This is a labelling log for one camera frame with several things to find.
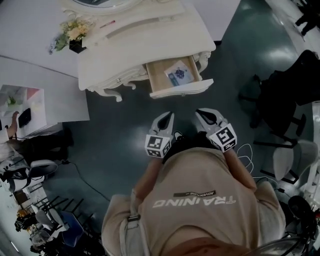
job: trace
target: drawer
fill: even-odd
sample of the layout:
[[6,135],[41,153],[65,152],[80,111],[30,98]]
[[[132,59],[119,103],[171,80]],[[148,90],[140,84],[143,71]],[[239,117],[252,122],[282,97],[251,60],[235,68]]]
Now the drawer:
[[118,74],[117,76],[114,76],[114,77],[106,80],[106,81],[95,84],[95,85],[91,86],[91,88],[93,88],[93,90],[95,88],[114,89],[114,88],[122,85],[123,83],[129,82],[132,77],[136,77],[136,76],[143,75],[143,74],[146,74],[146,70],[145,70],[144,66],[143,65],[135,66],[131,69],[128,69],[128,70]]
[[[173,86],[165,71],[178,61],[182,61],[189,68],[194,77],[194,82]],[[152,89],[150,97],[154,99],[172,95],[199,94],[207,90],[214,83],[213,79],[202,80],[193,56],[150,62],[146,64],[146,69]]]

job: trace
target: hand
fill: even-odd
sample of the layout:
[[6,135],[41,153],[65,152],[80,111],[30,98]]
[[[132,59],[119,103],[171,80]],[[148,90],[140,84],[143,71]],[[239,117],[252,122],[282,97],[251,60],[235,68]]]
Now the hand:
[[12,115],[12,119],[17,119],[17,115],[19,114],[18,111],[14,112],[13,115]]

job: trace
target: yellow flower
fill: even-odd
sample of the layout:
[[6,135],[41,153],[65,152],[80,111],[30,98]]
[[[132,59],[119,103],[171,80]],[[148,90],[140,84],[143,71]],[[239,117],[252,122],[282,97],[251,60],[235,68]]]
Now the yellow flower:
[[88,32],[88,29],[84,26],[79,27],[79,32],[80,34],[86,34]]
[[74,29],[68,31],[67,34],[70,40],[76,40],[77,37],[81,34],[81,32],[79,31],[79,28],[75,27]]

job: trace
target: small black pot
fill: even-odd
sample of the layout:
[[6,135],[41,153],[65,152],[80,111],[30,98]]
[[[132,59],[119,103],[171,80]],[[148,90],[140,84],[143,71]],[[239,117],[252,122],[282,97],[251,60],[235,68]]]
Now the small black pot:
[[79,54],[85,49],[87,49],[87,47],[82,47],[82,40],[81,41],[72,40],[69,42],[69,49]]

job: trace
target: black cable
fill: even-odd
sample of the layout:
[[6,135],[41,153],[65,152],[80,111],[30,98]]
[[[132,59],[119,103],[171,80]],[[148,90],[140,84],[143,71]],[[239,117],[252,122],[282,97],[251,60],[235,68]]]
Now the black cable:
[[31,180],[37,181],[37,180],[40,180],[40,179],[42,179],[42,178],[43,178],[43,176],[41,176],[40,178],[37,178],[37,179],[31,178]]
[[14,166],[14,165],[16,165],[17,163],[20,163],[22,160],[25,160],[25,158],[22,158],[22,159],[20,159],[19,161],[17,161],[17,162],[14,162],[13,164],[9,164],[9,166],[11,167],[11,166]]
[[286,194],[289,198],[291,198],[291,196],[288,195],[283,188],[278,188],[278,189],[276,189],[276,191],[277,191],[277,190],[278,190],[280,193]]
[[286,192],[283,192],[284,194],[286,194],[289,198],[291,198],[291,196],[290,195],[288,195]]
[[95,192],[97,192],[98,194],[100,194],[105,200],[107,200],[108,202],[110,202],[110,199],[109,199],[108,197],[106,197],[104,194],[102,194],[101,192],[99,192],[98,190],[96,190],[93,186],[91,186],[88,182],[86,182],[86,181],[84,180],[84,178],[82,177],[82,175],[81,175],[81,173],[80,173],[80,171],[79,171],[79,169],[78,169],[78,166],[77,166],[74,162],[70,162],[70,161],[68,161],[68,160],[63,160],[61,164],[62,164],[62,165],[73,164],[73,165],[75,166],[75,169],[76,169],[76,171],[77,171],[80,179],[81,179],[85,184],[87,184],[91,189],[93,189]]

